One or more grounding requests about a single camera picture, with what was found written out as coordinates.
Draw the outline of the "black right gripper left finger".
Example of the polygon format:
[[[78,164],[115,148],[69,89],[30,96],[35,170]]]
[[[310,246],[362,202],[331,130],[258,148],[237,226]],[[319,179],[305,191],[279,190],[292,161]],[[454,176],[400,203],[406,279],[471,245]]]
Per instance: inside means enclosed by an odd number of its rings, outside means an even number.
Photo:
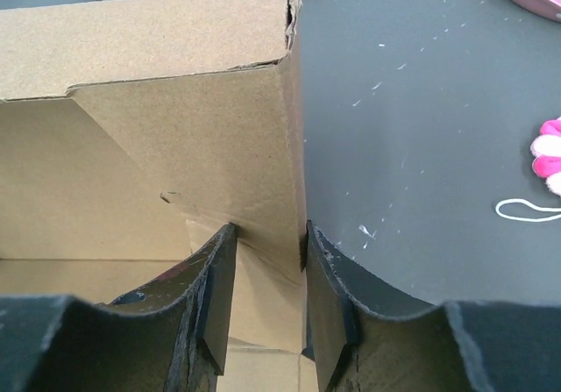
[[[4,391],[213,391],[224,373],[237,228],[111,303],[3,296]]]

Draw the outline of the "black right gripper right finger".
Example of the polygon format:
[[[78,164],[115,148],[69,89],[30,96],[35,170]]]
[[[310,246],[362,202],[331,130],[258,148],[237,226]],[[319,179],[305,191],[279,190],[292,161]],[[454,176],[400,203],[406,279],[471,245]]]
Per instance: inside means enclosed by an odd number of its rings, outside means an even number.
[[[322,391],[557,391],[556,304],[431,304],[391,286],[307,225],[302,353]]]

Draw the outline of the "brown cardboard box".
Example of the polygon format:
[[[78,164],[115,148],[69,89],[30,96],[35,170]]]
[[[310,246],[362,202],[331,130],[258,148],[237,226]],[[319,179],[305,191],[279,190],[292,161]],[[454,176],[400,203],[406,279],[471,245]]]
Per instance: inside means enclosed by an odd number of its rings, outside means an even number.
[[[315,391],[303,353],[302,0],[1,13],[1,299],[107,304],[237,228],[213,391]]]

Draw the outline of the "pink flower charm right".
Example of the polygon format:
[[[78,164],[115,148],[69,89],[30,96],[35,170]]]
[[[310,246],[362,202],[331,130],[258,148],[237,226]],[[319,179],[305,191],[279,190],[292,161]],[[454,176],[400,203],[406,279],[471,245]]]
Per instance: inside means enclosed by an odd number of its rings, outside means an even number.
[[[534,175],[542,179],[551,194],[560,197],[560,118],[542,123],[538,135],[530,143]],[[535,212],[546,213],[546,217],[521,217],[508,215],[502,209],[508,205],[523,205]],[[560,207],[538,206],[523,198],[509,198],[499,201],[494,207],[495,214],[506,220],[523,223],[547,223],[560,219]]]

